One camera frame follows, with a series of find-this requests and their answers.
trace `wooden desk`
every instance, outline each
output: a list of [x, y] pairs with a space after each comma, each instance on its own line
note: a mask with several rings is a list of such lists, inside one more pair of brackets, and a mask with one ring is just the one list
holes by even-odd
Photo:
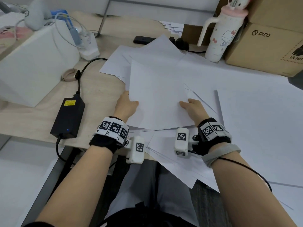
[[[71, 14], [88, 30], [98, 30], [101, 17], [76, 11]], [[171, 35], [158, 21], [135, 17], [108, 17], [97, 38], [100, 56], [108, 58], [119, 45], [140, 47], [133, 43], [135, 36], [158, 37]], [[96, 126], [100, 121], [113, 114], [116, 101], [125, 90], [125, 84], [116, 76], [100, 73], [105, 61], [91, 63], [81, 77], [81, 97], [85, 102], [85, 111], [75, 139], [62, 140], [60, 144], [87, 149]], [[82, 70], [87, 61], [81, 60], [75, 68]], [[33, 140], [55, 143], [50, 134], [59, 108], [64, 98], [72, 97], [78, 89], [78, 83], [61, 81], [35, 107], [30, 108], [14, 103], [0, 101], [0, 134], [23, 137]]]

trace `pink lid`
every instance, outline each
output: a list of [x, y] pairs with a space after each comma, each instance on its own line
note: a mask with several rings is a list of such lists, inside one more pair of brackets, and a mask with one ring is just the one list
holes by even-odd
[[234, 9], [232, 10], [229, 5], [225, 5], [221, 9], [222, 13], [231, 17], [246, 17], [248, 15], [247, 9]]

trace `pants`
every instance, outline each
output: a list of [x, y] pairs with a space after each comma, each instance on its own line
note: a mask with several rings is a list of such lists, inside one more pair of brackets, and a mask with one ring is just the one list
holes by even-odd
[[133, 208], [140, 202], [150, 208], [157, 203], [160, 211], [179, 216], [199, 226], [189, 188], [163, 166], [160, 166], [155, 197], [156, 167], [157, 162], [152, 160], [144, 160], [141, 165], [132, 164], [105, 218], [120, 210]]

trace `gray strap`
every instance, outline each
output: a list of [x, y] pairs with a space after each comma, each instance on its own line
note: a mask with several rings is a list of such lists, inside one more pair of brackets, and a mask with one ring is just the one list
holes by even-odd
[[207, 165], [207, 167], [211, 168], [211, 164], [216, 160], [217, 158], [228, 154], [230, 152], [237, 151], [238, 153], [241, 152], [240, 148], [235, 144], [227, 143], [226, 145], [216, 149], [213, 152], [210, 152], [206, 154], [205, 156], [202, 156], [203, 161]]

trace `metal frame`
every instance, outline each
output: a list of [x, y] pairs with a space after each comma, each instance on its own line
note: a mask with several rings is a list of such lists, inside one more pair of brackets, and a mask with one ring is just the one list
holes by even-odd
[[139, 4], [139, 5], [147, 5], [147, 6], [155, 6], [155, 7], [163, 7], [163, 8], [169, 8], [169, 9], [178, 9], [178, 10], [187, 10], [187, 11], [193, 11], [193, 12], [200, 12], [200, 13], [211, 13], [214, 14], [214, 11], [207, 11], [207, 10], [199, 10], [199, 9], [190, 9], [190, 8], [183, 8], [183, 7], [177, 7], [177, 6], [169, 6], [169, 5], [160, 5], [160, 4], [152, 4], [152, 3], [147, 3], [147, 2], [139, 2], [139, 1], [129, 1], [129, 0], [108, 0], [102, 22], [100, 24], [98, 33], [95, 34], [95, 37], [100, 37], [101, 35], [101, 30], [103, 28], [104, 22], [106, 20], [106, 15], [108, 11], [108, 7], [112, 1], [115, 2], [123, 2], [123, 3], [130, 3], [130, 4]]

